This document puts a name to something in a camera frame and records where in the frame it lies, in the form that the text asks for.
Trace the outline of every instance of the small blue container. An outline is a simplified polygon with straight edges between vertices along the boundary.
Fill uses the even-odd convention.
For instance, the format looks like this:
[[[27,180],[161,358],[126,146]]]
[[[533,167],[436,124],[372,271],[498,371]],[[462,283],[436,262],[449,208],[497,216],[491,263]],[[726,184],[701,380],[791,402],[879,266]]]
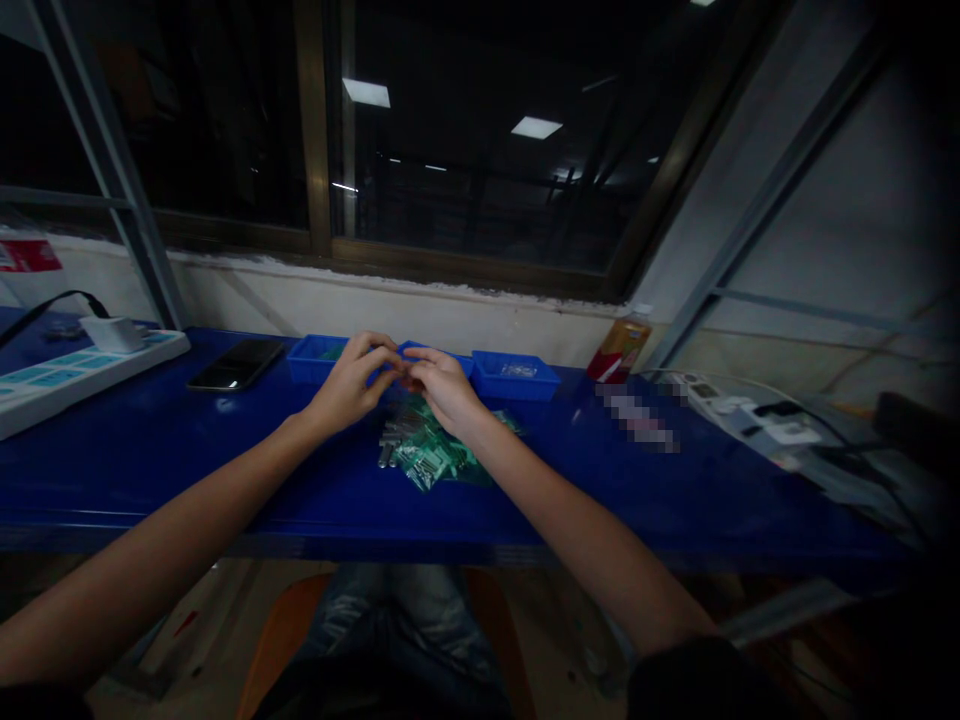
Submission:
[[[430,347],[430,346],[424,345],[423,343],[415,343],[413,340],[407,340],[405,343],[403,343],[400,346],[400,357],[402,357],[404,360],[412,359],[412,358],[408,358],[406,355],[403,354],[403,351],[406,350],[408,347]],[[473,373],[473,366],[474,366],[473,359],[468,358],[466,355],[454,355],[453,353],[447,353],[447,354],[459,360],[460,366],[463,368],[463,374],[466,375],[467,377],[470,377],[470,375]]]
[[[547,402],[560,378],[534,355],[473,351],[473,387],[480,397]]]
[[[290,375],[295,383],[304,385],[323,385],[337,364],[336,360],[321,360],[320,356],[333,350],[342,348],[350,338],[333,337],[332,335],[306,335],[287,353],[287,363],[290,365]]]

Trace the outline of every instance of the black sleeve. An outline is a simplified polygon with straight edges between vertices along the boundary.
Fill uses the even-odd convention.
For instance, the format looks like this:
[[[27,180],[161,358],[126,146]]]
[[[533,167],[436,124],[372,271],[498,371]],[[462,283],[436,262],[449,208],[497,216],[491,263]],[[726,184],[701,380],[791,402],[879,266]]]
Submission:
[[[15,685],[0,688],[0,713],[10,720],[57,718],[93,720],[83,696],[59,685]]]
[[[781,718],[786,697],[729,642],[698,638],[641,661],[628,691],[628,718]]]

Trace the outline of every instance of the orange chair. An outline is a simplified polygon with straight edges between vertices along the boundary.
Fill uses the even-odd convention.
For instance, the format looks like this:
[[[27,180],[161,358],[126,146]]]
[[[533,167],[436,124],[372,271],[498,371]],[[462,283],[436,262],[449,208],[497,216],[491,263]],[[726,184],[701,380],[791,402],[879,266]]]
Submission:
[[[518,720],[536,720],[527,670],[503,591],[482,570],[464,570],[474,615],[490,639]],[[237,720],[250,720],[270,688],[303,644],[330,575],[315,575],[294,583],[277,598],[263,626],[257,651],[247,672]]]

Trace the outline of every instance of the black smartphone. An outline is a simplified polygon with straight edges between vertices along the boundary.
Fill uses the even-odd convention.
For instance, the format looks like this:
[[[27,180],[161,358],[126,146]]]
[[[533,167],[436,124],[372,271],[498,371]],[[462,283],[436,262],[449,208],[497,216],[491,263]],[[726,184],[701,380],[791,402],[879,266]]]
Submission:
[[[280,340],[243,340],[187,383],[190,390],[239,392],[253,384],[283,352]]]

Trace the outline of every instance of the hand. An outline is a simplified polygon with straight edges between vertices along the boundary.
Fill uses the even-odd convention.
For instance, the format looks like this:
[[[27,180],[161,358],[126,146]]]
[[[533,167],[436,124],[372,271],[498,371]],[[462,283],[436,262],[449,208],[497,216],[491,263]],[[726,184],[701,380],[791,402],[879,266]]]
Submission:
[[[420,361],[405,363],[404,387],[423,395],[448,433],[465,440],[482,418],[490,416],[456,358],[433,348],[407,348],[404,355]]]
[[[370,374],[384,364],[384,370],[367,387]],[[338,433],[373,410],[390,383],[403,374],[404,364],[397,344],[381,333],[362,332],[350,339],[337,364],[301,416],[308,420],[321,439]]]

